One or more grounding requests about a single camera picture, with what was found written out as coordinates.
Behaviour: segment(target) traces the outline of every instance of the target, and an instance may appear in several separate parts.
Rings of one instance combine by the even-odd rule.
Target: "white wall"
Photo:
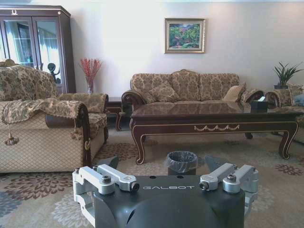
[[[135,73],[237,73],[248,87],[273,88],[278,61],[304,61],[304,3],[145,3],[61,1],[71,16],[76,88],[78,62],[100,58],[95,92],[121,96]],[[164,18],[206,18],[205,54],[164,54]],[[304,71],[291,80],[304,84]]]

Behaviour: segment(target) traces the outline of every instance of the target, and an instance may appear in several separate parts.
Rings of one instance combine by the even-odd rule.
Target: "glass cabinet door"
[[[58,22],[55,17],[33,17],[38,68],[53,75],[58,87],[61,87],[60,40]]]
[[[5,19],[3,23],[9,58],[20,65],[36,68],[31,18],[13,17],[12,20]]]
[[[4,50],[4,45],[3,45],[3,39],[2,39],[2,34],[0,30],[0,61],[5,59],[5,50]]]

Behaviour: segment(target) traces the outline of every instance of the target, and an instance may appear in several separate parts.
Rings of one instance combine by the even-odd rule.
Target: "framed painting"
[[[204,53],[205,19],[165,18],[165,53]]]

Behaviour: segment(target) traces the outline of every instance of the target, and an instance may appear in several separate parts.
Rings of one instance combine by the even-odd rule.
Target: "trash can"
[[[167,155],[165,167],[168,175],[195,175],[198,157],[189,151],[173,151]]]

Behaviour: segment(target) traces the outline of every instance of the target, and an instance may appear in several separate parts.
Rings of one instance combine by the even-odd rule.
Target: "red decorative branches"
[[[90,88],[93,88],[94,78],[101,68],[101,61],[98,58],[87,59],[83,58],[80,60],[80,67],[85,73],[85,79]]]

